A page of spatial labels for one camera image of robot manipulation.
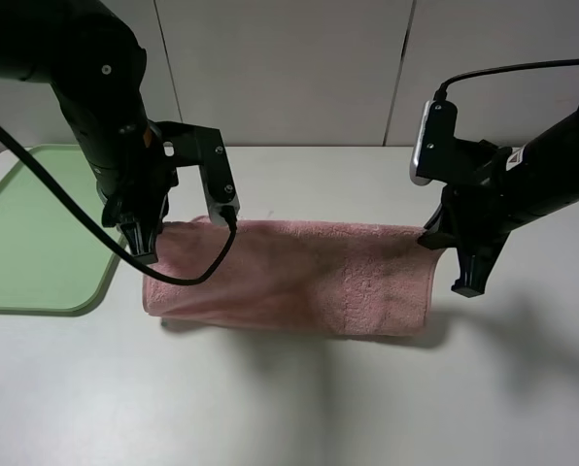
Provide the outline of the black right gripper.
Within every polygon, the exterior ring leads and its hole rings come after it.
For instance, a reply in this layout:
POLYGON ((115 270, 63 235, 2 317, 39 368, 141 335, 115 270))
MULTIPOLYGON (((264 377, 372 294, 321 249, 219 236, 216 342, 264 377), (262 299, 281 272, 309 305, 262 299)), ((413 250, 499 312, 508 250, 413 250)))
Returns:
POLYGON ((485 293, 511 229, 499 183, 513 149, 485 140, 454 140, 446 149, 441 203, 418 244, 428 250, 457 249, 460 276, 451 290, 477 297, 485 293))

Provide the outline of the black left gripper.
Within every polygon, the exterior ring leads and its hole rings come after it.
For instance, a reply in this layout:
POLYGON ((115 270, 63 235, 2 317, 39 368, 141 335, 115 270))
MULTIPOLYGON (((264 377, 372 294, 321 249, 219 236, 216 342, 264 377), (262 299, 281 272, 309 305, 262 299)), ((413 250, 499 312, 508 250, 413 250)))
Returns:
POLYGON ((152 265, 158 261, 156 241, 168 214, 168 191, 177 184, 176 168, 152 121, 142 134, 120 134, 118 140, 116 165, 97 169, 101 223, 117 227, 131 255, 152 265))

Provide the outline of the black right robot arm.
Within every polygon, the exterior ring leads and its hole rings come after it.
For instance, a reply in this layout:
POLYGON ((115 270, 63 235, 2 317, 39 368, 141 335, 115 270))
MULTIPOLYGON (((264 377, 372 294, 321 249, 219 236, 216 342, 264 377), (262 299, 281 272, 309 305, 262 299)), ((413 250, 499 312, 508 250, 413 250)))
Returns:
POLYGON ((426 104, 410 174, 417 185, 445 184, 418 242, 456 250, 452 290, 475 297, 512 231, 579 202, 579 106, 519 148, 457 138, 457 115, 449 101, 426 104))

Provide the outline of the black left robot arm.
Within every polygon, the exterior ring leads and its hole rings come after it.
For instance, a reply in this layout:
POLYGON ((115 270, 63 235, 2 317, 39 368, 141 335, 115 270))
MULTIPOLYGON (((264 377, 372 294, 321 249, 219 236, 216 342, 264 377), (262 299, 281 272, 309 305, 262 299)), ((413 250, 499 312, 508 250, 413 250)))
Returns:
POLYGON ((0 1, 0 78, 51 86, 95 176, 103 226, 149 265, 177 175, 141 96, 146 66, 100 1, 0 1))

